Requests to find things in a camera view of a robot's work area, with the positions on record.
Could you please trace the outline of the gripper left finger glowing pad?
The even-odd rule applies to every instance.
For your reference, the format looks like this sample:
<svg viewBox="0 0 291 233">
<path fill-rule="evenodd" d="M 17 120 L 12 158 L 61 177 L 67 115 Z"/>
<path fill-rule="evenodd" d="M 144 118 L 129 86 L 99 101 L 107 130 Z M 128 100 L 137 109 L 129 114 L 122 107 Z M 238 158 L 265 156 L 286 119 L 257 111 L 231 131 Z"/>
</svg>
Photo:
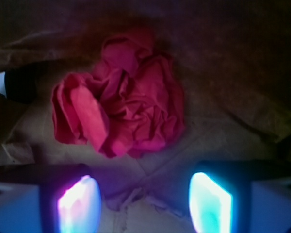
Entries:
<svg viewBox="0 0 291 233">
<path fill-rule="evenodd" d="M 100 215 L 87 165 L 0 166 L 0 233 L 95 233 Z"/>
</svg>

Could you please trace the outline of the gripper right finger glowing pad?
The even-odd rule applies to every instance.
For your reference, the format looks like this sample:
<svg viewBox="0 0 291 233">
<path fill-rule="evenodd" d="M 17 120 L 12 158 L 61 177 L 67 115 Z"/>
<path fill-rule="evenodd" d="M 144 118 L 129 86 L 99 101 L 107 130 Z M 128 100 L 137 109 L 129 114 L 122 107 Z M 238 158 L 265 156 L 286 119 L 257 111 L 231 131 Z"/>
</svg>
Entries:
<svg viewBox="0 0 291 233">
<path fill-rule="evenodd" d="M 291 163 L 200 162 L 188 204 L 198 233 L 291 233 Z"/>
</svg>

